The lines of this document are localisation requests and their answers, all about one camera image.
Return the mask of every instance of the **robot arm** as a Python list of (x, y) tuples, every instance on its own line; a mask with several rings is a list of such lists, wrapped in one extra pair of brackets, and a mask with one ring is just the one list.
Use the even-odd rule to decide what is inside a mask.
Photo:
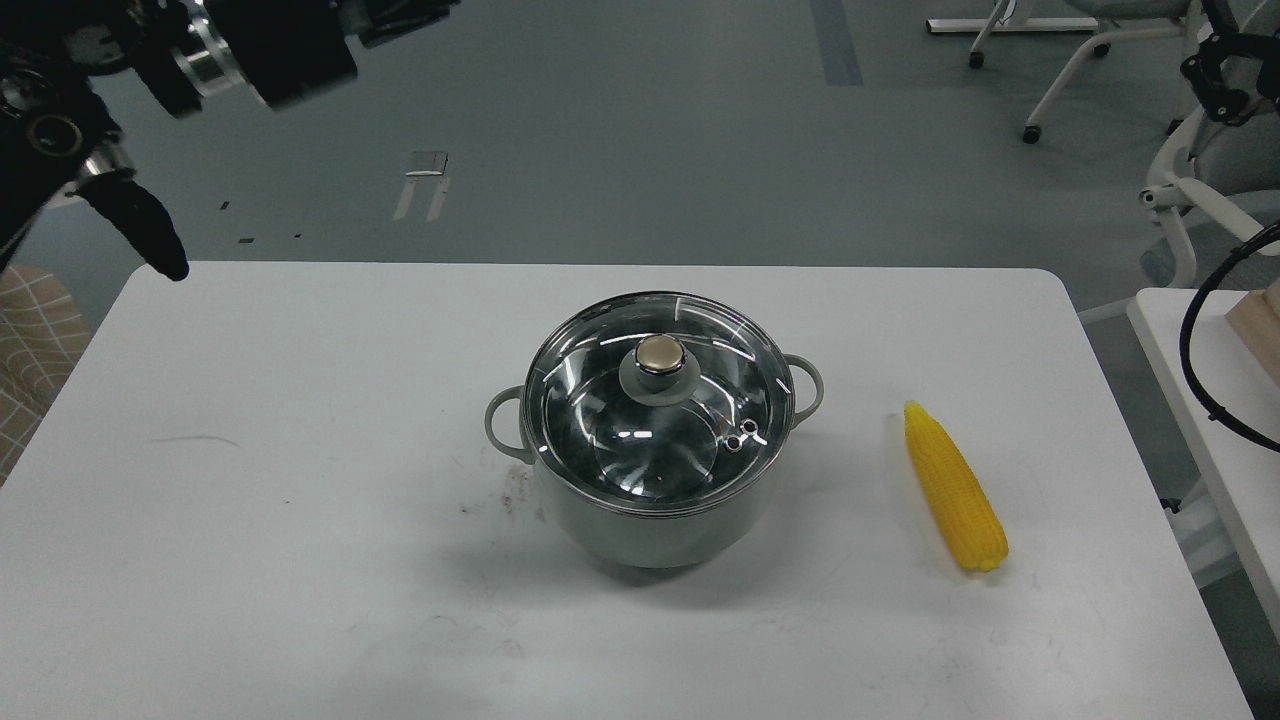
[(458, 0), (6, 0), (0, 3), (0, 269), (60, 188), (172, 279), (187, 274), (164, 206), (133, 182), (124, 133), (92, 76), (133, 68), (173, 117), (247, 83), (282, 109), (356, 77), (346, 37), (372, 47)]
[[(1216, 123), (1238, 126), (1248, 122), (1261, 105), (1280, 111), (1280, 28), (1274, 35), (1240, 32), (1226, 0), (1203, 0), (1212, 33), (1199, 50), (1183, 60), (1183, 77), (1192, 86), (1204, 115)], [(1222, 63), (1231, 56), (1261, 60), (1254, 85), (1256, 97), (1247, 90), (1229, 87)]]

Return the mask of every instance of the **wooden block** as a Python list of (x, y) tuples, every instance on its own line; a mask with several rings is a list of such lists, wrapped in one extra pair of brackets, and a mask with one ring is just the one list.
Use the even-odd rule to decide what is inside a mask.
[(1280, 313), (1266, 296), (1272, 291), (1276, 291), (1275, 284), (1266, 291), (1256, 290), (1245, 295), (1228, 311), (1226, 322), (1271, 375), (1271, 380), (1280, 386)]
[(1267, 299), (1267, 304), (1271, 305), (1271, 310), (1275, 311), (1276, 315), (1280, 315), (1280, 281), (1271, 283), (1271, 287), (1263, 291), (1262, 296)]

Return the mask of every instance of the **black cable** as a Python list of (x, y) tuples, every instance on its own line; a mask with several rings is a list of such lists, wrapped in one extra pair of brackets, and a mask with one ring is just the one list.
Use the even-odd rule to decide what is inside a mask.
[(1196, 291), (1196, 296), (1192, 297), (1192, 302), (1187, 307), (1187, 315), (1183, 318), (1181, 331), (1178, 333), (1178, 355), (1183, 365), (1183, 377), (1187, 378), (1187, 387), (1190, 388), (1196, 400), (1198, 400), (1199, 404), (1208, 410), (1210, 420), (1222, 423), (1222, 427), (1248, 439), (1249, 442), (1261, 445), (1267, 450), (1280, 452), (1280, 442), (1276, 442), (1254, 430), (1235, 415), (1228, 413), (1226, 407), (1213, 400), (1213, 396), (1204, 389), (1204, 386), (1201, 384), (1199, 378), (1196, 377), (1196, 372), (1192, 369), (1192, 328), (1196, 327), (1196, 319), (1199, 316), (1199, 311), (1204, 306), (1204, 301), (1208, 300), (1208, 293), (1217, 290), (1222, 284), (1222, 279), (1226, 278), (1226, 275), (1236, 265), (1244, 261), (1245, 258), (1276, 241), (1280, 241), (1280, 223), (1263, 228), (1244, 245), (1231, 249), (1231, 254), (1226, 258), (1226, 260), (1208, 275), (1204, 284), (1202, 284), (1201, 288)]

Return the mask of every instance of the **metal ring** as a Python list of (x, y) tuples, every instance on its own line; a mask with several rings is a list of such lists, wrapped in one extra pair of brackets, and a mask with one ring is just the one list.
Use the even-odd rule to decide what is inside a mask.
[[(70, 150), (65, 152), (51, 152), (40, 142), (40, 137), (36, 135), (36, 126), (38, 126), (45, 120), (60, 120), (67, 127), (72, 128), (72, 132), (76, 133), (76, 143), (72, 145)], [(29, 142), (31, 146), (36, 150), (36, 152), (40, 152), (41, 155), (47, 155), (50, 158), (70, 158), (72, 155), (79, 152), (81, 147), (84, 146), (84, 133), (82, 133), (79, 126), (77, 126), (76, 122), (68, 118), (67, 115), (59, 115), (59, 114), (40, 115), (38, 118), (27, 123), (27, 142)]]

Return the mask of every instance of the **pot handle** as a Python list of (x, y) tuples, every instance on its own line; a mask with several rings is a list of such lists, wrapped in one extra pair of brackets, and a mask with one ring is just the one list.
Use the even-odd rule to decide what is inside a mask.
[(813, 363), (805, 360), (804, 357), (800, 357), (799, 355), (783, 355), (783, 357), (787, 359), (787, 365), (791, 365), (792, 368), (800, 368), (801, 370), (804, 370), (806, 375), (809, 375), (809, 379), (813, 380), (813, 387), (818, 393), (817, 397), (813, 398), (813, 402), (809, 404), (809, 407), (805, 407), (804, 410), (797, 410), (796, 414), (792, 416), (791, 427), (795, 428), (800, 423), (808, 420), (809, 415), (813, 415), (814, 411), (818, 410), (818, 406), (822, 405), (822, 393), (823, 393), (822, 373), (818, 372), (818, 368), (813, 366)]
[[(525, 465), (532, 465), (534, 464), (532, 450), (529, 450), (527, 447), (512, 447), (498, 439), (498, 436), (495, 436), (493, 432), (493, 414), (497, 413), (498, 407), (500, 407), (504, 402), (509, 400), (518, 400), (520, 393), (524, 392), (524, 389), (525, 386), (509, 387), (495, 395), (494, 398), (489, 401), (489, 407), (485, 407), (484, 411), (484, 434), (485, 437), (489, 438), (489, 442), (498, 448), (498, 452), (503, 455), (509, 455), (516, 460), (520, 460)], [(521, 442), (525, 441), (525, 433), (520, 433), (520, 441)]]

